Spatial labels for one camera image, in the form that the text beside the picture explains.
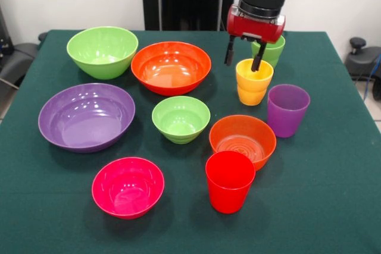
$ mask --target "green tablecloth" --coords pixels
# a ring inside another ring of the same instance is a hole
[[[223,65],[227,34],[136,32],[139,47],[163,40],[196,44],[213,68],[190,96],[210,108],[207,129],[187,145],[163,138],[151,111],[164,97],[130,70],[107,81],[136,103],[127,133],[93,154],[70,153],[39,134],[42,105],[55,93],[95,80],[66,53],[75,31],[51,31],[0,125],[0,253],[378,253],[381,251],[381,137],[325,33],[286,32],[271,85],[297,84],[311,105],[297,134],[279,139],[242,210],[210,206],[204,165],[210,126],[229,114],[266,120],[266,100],[240,104],[235,69]],[[237,40],[234,62],[249,58]],[[93,203],[90,187],[106,163],[141,156],[158,164],[165,191],[144,217],[123,221]]]

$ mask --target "cup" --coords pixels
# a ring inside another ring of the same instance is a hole
[[[250,106],[261,103],[274,74],[273,67],[266,61],[261,61],[258,71],[251,71],[252,62],[253,59],[244,59],[236,66],[239,100]]]
[[[283,48],[285,47],[285,44],[286,39],[283,36],[281,36],[275,44],[268,43],[264,51],[263,60],[267,61],[270,65],[273,66],[273,68],[275,68],[278,63],[280,54],[282,53]],[[253,58],[255,58],[259,50],[260,44],[258,44],[257,42],[252,42],[251,51]]]
[[[292,84],[279,84],[268,92],[267,124],[275,135],[291,137],[297,131],[310,104],[309,94]]]
[[[223,214],[240,210],[255,177],[250,159],[235,151],[217,152],[208,159],[205,172],[212,207]]]

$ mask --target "plastic bowl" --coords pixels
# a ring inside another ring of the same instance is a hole
[[[190,96],[174,96],[159,102],[152,111],[152,122],[168,140],[186,144],[208,125],[209,108]]]
[[[123,74],[138,48],[138,39],[119,27],[94,27],[74,35],[67,53],[90,76],[109,80]]]
[[[104,212],[122,219],[146,214],[164,191],[164,176],[151,161],[128,157],[104,166],[94,178],[92,196]]]
[[[183,42],[161,42],[141,49],[131,63],[135,77],[147,89],[165,96],[196,88],[211,69],[207,53]]]
[[[274,152],[276,137],[262,120],[248,115],[230,115],[218,120],[209,133],[214,152],[231,150],[246,155],[261,169]]]
[[[53,96],[41,109],[38,127],[52,144],[88,153],[115,143],[134,115],[135,104],[126,91],[110,84],[88,83]]]

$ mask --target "small green bowl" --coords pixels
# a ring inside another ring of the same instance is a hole
[[[190,96],[173,96],[159,102],[152,111],[152,122],[168,140],[187,144],[208,125],[209,108]]]
[[[128,69],[138,43],[126,29],[94,27],[74,35],[66,50],[81,70],[96,79],[110,80]]]

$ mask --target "green cup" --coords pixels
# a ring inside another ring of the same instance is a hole
[[[209,108],[190,96],[173,96],[159,102],[152,111],[154,126],[168,140],[187,144],[208,125]]]
[[[275,44],[267,44],[262,59],[268,62],[270,65],[272,65],[273,68],[275,68],[278,63],[280,54],[282,53],[283,48],[285,47],[285,43],[286,39],[283,36],[281,36]],[[255,58],[259,50],[260,44],[258,44],[257,42],[252,42],[251,51],[253,58]]]

